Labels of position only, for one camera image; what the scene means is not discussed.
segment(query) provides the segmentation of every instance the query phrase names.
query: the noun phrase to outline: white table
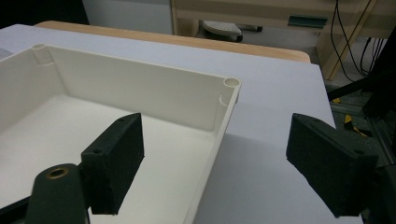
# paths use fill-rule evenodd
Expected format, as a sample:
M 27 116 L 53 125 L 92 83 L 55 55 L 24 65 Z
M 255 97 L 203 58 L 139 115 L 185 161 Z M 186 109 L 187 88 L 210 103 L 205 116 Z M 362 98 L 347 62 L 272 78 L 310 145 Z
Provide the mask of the white table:
M 361 223 L 359 217 L 334 218 L 305 178 L 286 160 L 292 113 L 306 114 L 334 126 L 318 66 L 23 25 L 0 30 L 0 48 L 10 52 L 17 53 L 38 43 L 242 81 L 239 101 L 195 223 Z

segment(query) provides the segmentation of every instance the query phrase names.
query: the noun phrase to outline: white tabletop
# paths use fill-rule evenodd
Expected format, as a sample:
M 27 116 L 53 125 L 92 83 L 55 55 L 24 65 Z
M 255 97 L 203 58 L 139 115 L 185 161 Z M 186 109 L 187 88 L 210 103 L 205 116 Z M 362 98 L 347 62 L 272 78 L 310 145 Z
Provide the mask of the white tabletop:
M 336 219 L 286 160 L 292 113 L 334 126 L 317 65 L 24 25 L 0 30 L 0 48 L 12 53 L 39 43 L 242 81 L 195 223 L 361 223 Z

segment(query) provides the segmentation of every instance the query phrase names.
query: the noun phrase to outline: plastic tray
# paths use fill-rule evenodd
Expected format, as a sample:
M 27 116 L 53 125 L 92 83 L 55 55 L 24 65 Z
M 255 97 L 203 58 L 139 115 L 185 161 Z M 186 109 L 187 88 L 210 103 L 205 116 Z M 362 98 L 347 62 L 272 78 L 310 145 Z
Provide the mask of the plastic tray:
M 37 45 L 0 62 L 0 207 L 140 112 L 146 157 L 115 216 L 92 223 L 192 223 L 237 101 L 235 78 Z

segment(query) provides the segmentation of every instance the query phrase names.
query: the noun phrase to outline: white plastic tray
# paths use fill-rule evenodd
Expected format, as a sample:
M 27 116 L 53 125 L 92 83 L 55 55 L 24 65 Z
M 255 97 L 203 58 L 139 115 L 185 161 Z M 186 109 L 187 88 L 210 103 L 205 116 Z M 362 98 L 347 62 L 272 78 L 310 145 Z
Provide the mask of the white plastic tray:
M 0 62 L 0 207 L 141 112 L 146 157 L 120 213 L 91 221 L 192 223 L 239 89 L 235 78 L 51 46 L 11 56 Z

